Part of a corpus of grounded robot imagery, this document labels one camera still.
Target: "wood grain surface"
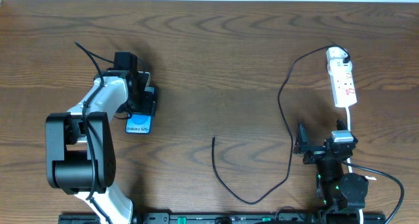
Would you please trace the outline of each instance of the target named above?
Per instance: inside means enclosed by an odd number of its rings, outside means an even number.
[[[353,163],[393,174],[405,201],[392,223],[419,220],[419,5],[180,1],[5,0],[0,7],[0,223],[57,223],[88,207],[46,182],[45,119],[92,87],[92,62],[129,50],[151,67],[159,99],[149,136],[112,120],[117,178],[140,210],[275,212],[312,209],[316,168],[294,156],[288,181],[256,206],[238,202],[211,168],[255,200],[282,180],[290,139],[276,95],[291,63],[338,43],[354,63],[359,143]],[[100,62],[102,69],[110,67]],[[281,101],[295,135],[321,143],[345,119],[335,108],[325,53],[300,61]],[[362,175],[372,174],[358,171]],[[398,186],[369,185],[367,211],[389,215]]]

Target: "power strip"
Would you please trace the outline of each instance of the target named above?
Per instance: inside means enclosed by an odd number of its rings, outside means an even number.
[[[326,51],[327,71],[332,83],[333,99],[336,107],[349,107],[357,102],[352,62],[344,63],[347,53],[339,47],[331,47]]]

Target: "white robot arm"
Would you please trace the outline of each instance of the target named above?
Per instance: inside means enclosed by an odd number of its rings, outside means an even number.
[[[113,63],[114,68],[100,72],[103,78],[96,76],[92,89],[76,106],[46,119],[47,178],[51,187],[85,201],[101,224],[131,224],[136,223],[134,204],[114,182],[116,160],[109,123],[116,112],[151,117],[156,102],[153,92],[147,90],[150,73],[137,71],[135,55],[116,52]],[[87,143],[87,150],[67,149],[75,143]],[[95,163],[88,146],[93,148]]]

